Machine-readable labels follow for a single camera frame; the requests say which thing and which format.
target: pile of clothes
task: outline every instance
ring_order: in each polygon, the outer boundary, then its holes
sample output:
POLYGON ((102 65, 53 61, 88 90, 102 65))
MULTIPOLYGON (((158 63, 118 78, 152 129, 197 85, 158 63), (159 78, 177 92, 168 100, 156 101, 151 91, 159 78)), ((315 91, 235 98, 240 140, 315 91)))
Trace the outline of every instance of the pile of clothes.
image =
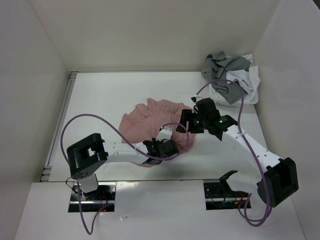
MULTIPOLYGON (((227 79, 237 83, 245 92, 245 99, 251 101, 260 83, 258 66, 254 66, 252 55, 227 57, 222 51, 219 54, 209 54, 201 75, 208 81, 227 79)), ((221 80, 212 84, 213 89, 221 94, 230 104, 241 99, 241 92, 231 82, 221 80)))

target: gray cloth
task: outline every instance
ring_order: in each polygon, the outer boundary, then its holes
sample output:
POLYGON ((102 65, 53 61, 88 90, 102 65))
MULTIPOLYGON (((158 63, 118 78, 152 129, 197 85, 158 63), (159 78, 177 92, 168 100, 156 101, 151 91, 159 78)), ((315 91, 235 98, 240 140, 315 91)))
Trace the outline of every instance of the gray cloth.
MULTIPOLYGON (((222 51, 219 54, 209 54, 205 60, 205 66, 201 75, 208 81, 214 79, 226 79, 227 71, 248 70, 251 62, 243 56, 226 57, 222 51)), ((241 93, 237 86, 228 84, 227 81, 217 81, 212 84, 214 90, 221 94, 231 105, 241 99, 241 93)))

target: crumpled pink fabric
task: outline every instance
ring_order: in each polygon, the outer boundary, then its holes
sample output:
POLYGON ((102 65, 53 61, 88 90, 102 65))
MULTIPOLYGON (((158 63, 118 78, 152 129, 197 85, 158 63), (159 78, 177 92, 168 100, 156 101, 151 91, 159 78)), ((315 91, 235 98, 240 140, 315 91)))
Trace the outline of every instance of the crumpled pink fabric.
MULTIPOLYGON (((135 109, 124 114, 119 126, 119 131, 133 144, 156 138, 160 127, 167 123, 179 123, 183 109, 191 109, 183 103, 175 103, 168 100, 156 101, 147 99, 147 105, 140 103, 135 109)), ((171 139, 174 140, 181 150, 186 141, 187 135, 176 131, 177 125, 173 128, 171 139)), ((192 148, 195 134, 189 133, 189 143, 184 149, 187 152, 192 148)))

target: white cloth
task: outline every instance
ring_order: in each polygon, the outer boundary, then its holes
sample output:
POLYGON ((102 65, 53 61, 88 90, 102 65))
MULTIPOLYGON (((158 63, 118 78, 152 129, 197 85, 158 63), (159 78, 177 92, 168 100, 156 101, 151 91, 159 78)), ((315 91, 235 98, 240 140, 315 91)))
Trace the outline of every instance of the white cloth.
POLYGON ((226 79, 238 82, 240 87, 248 94, 248 101, 254 99, 260 84, 258 66, 249 67, 249 72, 245 70, 227 71, 226 79))

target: white wall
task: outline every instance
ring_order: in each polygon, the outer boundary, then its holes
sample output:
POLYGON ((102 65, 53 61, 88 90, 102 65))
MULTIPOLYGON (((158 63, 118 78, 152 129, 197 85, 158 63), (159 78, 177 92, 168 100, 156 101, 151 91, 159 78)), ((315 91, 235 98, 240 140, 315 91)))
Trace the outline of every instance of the white wall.
POLYGON ((268 147, 297 164, 294 204, 307 240, 320 235, 320 10, 282 0, 254 52, 262 79, 256 106, 268 147))
POLYGON ((68 70, 200 69, 252 53, 279 0, 30 0, 68 70))
POLYGON ((68 73, 28 0, 0 4, 0 239, 39 181, 68 73))

